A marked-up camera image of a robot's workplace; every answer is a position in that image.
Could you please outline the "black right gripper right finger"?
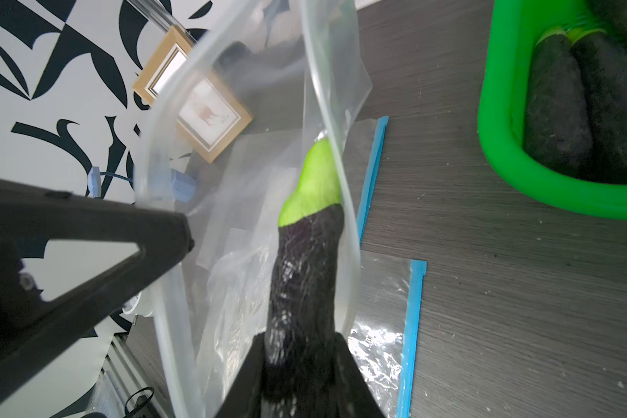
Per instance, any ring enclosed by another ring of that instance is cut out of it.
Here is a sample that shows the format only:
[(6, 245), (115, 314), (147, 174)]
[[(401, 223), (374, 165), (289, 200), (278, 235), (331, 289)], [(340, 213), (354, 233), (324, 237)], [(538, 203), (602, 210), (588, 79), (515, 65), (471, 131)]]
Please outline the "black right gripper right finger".
[(334, 398), (341, 418), (384, 418), (343, 336), (334, 339)]

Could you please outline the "lifted clear zip-top bag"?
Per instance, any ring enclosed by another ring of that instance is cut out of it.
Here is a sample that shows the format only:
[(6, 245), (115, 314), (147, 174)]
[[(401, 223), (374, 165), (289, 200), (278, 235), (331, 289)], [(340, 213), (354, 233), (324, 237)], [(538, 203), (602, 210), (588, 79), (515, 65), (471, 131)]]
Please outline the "lifted clear zip-top bag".
[(341, 177), (334, 325), (350, 333), (361, 266), (344, 151), (371, 88), (352, 1), (233, 1), (199, 40), (172, 25), (144, 62), (136, 200), (184, 214), (194, 241), (152, 288), (177, 417), (214, 416), (265, 329), (280, 211), (320, 141)]

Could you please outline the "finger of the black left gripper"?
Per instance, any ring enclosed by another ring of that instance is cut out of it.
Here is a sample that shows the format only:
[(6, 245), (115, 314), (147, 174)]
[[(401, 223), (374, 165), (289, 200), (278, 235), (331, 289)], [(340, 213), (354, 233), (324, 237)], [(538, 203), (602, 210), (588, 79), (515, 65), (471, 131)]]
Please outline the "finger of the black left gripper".
[(183, 214), (0, 179), (0, 404), (193, 244)]

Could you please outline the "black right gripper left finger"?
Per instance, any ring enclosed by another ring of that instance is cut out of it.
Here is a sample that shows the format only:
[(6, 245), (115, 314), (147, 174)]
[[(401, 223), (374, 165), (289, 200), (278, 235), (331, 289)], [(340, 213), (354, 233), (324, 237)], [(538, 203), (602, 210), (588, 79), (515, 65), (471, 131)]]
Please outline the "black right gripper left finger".
[(216, 418), (261, 418), (264, 333), (256, 334)]

